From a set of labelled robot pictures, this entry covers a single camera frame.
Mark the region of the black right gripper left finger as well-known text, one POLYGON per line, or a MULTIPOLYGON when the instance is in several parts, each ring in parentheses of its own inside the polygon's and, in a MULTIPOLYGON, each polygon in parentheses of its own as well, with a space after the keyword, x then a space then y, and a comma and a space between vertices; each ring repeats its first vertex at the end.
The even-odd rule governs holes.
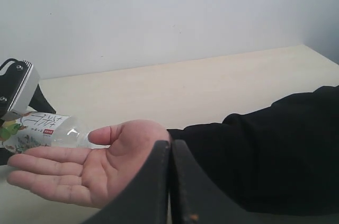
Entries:
POLYGON ((127 187, 84 223, 167 223, 169 156, 169 143, 155 142, 147 160, 127 187))

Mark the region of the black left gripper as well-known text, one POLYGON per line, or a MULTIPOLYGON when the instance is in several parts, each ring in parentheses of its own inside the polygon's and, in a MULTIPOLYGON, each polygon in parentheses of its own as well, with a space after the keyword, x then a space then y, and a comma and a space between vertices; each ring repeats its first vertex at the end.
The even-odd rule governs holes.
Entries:
POLYGON ((2 157, 11 157, 37 146, 50 146, 51 136, 57 128, 57 115, 39 86, 29 107, 33 110, 27 110, 16 120, 1 120, 2 157))

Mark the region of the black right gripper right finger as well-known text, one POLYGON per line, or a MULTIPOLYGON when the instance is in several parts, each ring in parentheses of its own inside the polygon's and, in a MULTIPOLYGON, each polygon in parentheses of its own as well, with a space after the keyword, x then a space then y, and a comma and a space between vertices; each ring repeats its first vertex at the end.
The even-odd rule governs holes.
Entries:
POLYGON ((261 223, 214 184, 183 140, 172 143, 171 153, 172 223, 261 223))

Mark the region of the black sleeve forearm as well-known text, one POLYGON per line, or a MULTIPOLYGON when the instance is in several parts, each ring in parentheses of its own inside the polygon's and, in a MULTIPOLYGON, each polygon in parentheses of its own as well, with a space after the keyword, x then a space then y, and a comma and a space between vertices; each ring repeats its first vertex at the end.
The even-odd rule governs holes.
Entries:
POLYGON ((209 178, 247 211, 338 213, 338 87, 169 133, 185 141, 209 178))

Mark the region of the person's open hand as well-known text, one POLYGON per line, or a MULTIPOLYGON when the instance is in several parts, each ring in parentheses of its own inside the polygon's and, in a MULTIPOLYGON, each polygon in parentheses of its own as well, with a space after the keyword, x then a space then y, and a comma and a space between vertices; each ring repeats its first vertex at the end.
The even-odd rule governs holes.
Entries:
POLYGON ((100 148, 37 147, 9 158, 7 182, 46 200, 103 208, 140 171, 158 140, 169 132, 149 120, 132 120, 89 133, 100 148))

